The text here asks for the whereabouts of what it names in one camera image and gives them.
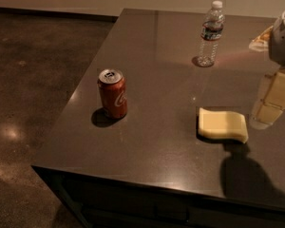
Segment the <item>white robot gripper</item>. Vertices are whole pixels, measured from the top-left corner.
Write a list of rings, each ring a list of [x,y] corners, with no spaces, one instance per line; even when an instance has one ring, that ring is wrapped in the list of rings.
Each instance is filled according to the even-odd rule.
[[[250,117],[251,127],[259,130],[273,125],[285,111],[285,10],[274,22],[269,57],[282,67],[274,74],[265,74],[260,81]]]

